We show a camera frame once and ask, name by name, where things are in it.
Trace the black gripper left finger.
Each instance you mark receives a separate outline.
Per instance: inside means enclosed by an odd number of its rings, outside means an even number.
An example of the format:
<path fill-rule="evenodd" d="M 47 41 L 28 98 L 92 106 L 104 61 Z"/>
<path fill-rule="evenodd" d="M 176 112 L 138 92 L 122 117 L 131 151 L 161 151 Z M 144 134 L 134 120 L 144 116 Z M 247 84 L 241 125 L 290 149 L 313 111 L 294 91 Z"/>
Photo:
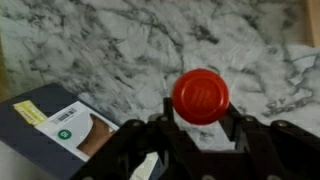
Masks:
<path fill-rule="evenodd" d="M 123 124 L 71 180 L 129 180 L 150 153 L 156 153 L 164 166 L 160 180 L 200 178 L 193 163 L 200 151 L 175 124 L 170 98 L 163 99 L 163 112 L 153 120 Z"/>

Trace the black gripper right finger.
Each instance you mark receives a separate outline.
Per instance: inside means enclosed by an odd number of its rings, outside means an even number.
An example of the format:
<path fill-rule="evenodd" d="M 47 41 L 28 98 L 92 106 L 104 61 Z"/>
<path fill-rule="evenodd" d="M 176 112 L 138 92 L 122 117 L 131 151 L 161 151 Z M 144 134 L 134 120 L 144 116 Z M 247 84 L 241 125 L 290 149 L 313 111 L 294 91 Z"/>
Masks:
<path fill-rule="evenodd" d="M 262 180 L 320 180 L 320 138 L 286 120 L 264 125 L 229 104 L 219 121 Z"/>

